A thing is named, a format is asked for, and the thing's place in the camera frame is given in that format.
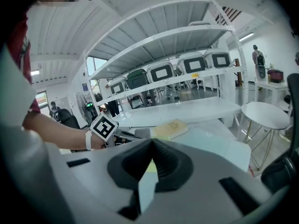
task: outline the door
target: door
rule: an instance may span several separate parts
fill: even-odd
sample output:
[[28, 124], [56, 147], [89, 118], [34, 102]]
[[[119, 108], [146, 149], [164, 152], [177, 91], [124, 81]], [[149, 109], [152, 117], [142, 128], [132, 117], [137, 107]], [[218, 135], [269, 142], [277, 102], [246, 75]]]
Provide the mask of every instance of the door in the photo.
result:
[[67, 109], [71, 114], [73, 114], [67, 97], [57, 99], [54, 102], [60, 109]]

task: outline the red shirt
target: red shirt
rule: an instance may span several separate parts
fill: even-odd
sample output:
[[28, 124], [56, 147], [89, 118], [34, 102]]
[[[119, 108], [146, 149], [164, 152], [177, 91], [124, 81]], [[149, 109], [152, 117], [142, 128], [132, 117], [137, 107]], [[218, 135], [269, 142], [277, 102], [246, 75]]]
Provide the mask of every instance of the red shirt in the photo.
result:
[[[27, 32], [27, 19], [26, 13], [23, 14], [19, 22], [16, 24], [13, 32], [11, 33], [8, 41], [7, 41], [7, 47], [10, 51], [10, 55], [12, 56], [14, 62], [18, 66], [19, 69], [21, 69], [21, 53], [22, 53], [22, 47], [23, 47], [23, 41], [26, 36]], [[28, 44], [28, 49], [26, 53], [24, 54], [24, 65], [23, 65], [23, 75], [24, 77], [30, 82], [32, 82], [31, 79], [31, 66], [30, 66], [30, 43]], [[37, 100], [35, 99], [30, 107], [33, 111], [40, 112], [40, 108], [38, 106]]]

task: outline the white metal shelf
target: white metal shelf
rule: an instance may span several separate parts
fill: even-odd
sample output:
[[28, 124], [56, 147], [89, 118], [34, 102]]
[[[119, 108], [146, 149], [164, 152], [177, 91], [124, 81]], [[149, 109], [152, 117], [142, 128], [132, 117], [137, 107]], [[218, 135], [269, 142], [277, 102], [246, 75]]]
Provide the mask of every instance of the white metal shelf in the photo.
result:
[[236, 115], [240, 112], [241, 107], [233, 102], [220, 97], [209, 97], [129, 110], [113, 119], [120, 127], [149, 127], [165, 124], [174, 118], [185, 123], [194, 123]]
[[140, 93], [142, 91], [148, 91], [148, 90], [155, 89], [158, 87], [162, 87], [162, 86], [166, 86], [166, 85], [170, 85], [170, 84], [174, 84], [174, 83], [179, 83], [179, 82], [183, 82], [183, 81], [187, 81], [187, 80], [192, 80], [192, 79], [196, 78], [196, 77], [192, 77], [192, 75], [194, 75], [194, 74], [198, 74], [199, 78], [203, 78], [203, 77], [226, 74], [227, 72], [236, 73], [236, 72], [242, 72], [242, 71], [243, 71], [242, 66], [239, 66], [239, 67], [234, 66], [234, 67], [227, 67], [227, 68], [220, 68], [220, 69], [208, 69], [208, 70], [203, 70], [200, 72], [194, 72], [194, 73], [182, 75], [179, 77], [172, 77], [172, 78], [168, 78], [165, 80], [156, 81], [154, 83], [147, 84], [147, 85], [138, 87], [136, 89], [124, 91], [122, 93], [113, 95], [109, 98], [106, 98], [106, 99], [103, 99], [103, 100], [97, 102], [96, 105], [103, 105], [104, 103], [107, 103], [107, 102], [110, 102], [113, 100], [117, 100], [120, 98], [124, 98], [124, 97], [130, 96], [130, 95], [134, 95], [134, 94]]
[[138, 11], [109, 29], [87, 53], [109, 60], [144, 38], [203, 20], [210, 3], [210, 0], [170, 0], [142, 10], [136, 8]]
[[200, 25], [176, 28], [148, 37], [124, 49], [98, 68], [89, 80], [115, 78], [154, 61], [188, 51], [208, 49], [230, 26]]

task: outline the fan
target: fan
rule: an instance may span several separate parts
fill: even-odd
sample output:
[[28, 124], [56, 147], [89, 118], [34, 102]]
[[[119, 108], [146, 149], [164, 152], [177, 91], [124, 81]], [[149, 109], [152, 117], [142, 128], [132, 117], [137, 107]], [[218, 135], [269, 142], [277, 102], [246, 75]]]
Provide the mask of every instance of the fan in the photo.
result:
[[88, 123], [88, 125], [92, 122], [92, 117], [89, 111], [86, 108], [87, 100], [85, 96], [81, 92], [77, 92], [77, 105], [82, 115], [82, 118]]

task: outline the person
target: person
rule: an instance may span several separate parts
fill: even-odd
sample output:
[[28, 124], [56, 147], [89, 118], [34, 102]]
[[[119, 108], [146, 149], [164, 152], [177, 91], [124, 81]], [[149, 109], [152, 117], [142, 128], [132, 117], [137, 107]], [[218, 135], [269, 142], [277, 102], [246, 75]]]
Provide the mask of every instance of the person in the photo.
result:
[[[101, 79], [99, 81], [99, 87], [100, 87], [100, 91], [101, 91], [101, 95], [102, 95], [103, 99], [106, 99], [106, 98], [109, 98], [110, 96], [112, 96], [112, 92], [111, 92], [111, 89], [110, 89], [107, 79]], [[112, 117], [115, 117], [116, 115], [118, 115], [120, 113], [116, 100], [109, 101], [108, 103], [105, 104], [105, 107], [107, 110], [110, 111]]]
[[[64, 1], [66, 0], [38, 0], [40, 3], [50, 5], [53, 3], [57, 5], [57, 3], [63, 3]], [[28, 29], [26, 13], [28, 10], [29, 7], [25, 8], [24, 12], [18, 16], [15, 27], [8, 36], [6, 44], [15, 64], [31, 84], [30, 41], [26, 37]], [[86, 149], [86, 131], [64, 126], [41, 114], [36, 100], [33, 101], [24, 119], [23, 127], [26, 130], [37, 132], [45, 142], [54, 143], [59, 148], [72, 150]], [[91, 147], [93, 149], [101, 149], [104, 145], [105, 142], [99, 136], [92, 134]]]
[[177, 84], [169, 84], [165, 86], [166, 99], [170, 99], [170, 95], [174, 96], [174, 99], [179, 99], [175, 89], [176, 85]]
[[60, 108], [58, 106], [56, 106], [55, 102], [52, 101], [51, 102], [51, 109], [50, 109], [50, 112], [49, 112], [49, 115], [54, 118], [53, 114], [57, 111], [57, 110], [60, 110]]
[[[150, 100], [153, 103], [152, 106], [155, 106], [156, 99], [155, 99], [154, 89], [149, 90], [149, 93], [150, 93]], [[148, 91], [142, 91], [141, 94], [142, 94], [142, 100], [143, 100], [144, 107], [148, 107], [148, 98], [147, 98]]]
[[265, 65], [265, 57], [263, 56], [263, 53], [257, 49], [258, 47], [256, 45], [253, 45], [253, 52], [252, 52], [252, 60], [256, 67], [256, 78], [257, 80], [260, 80], [260, 76], [258, 74], [258, 59], [260, 58], [263, 65]]

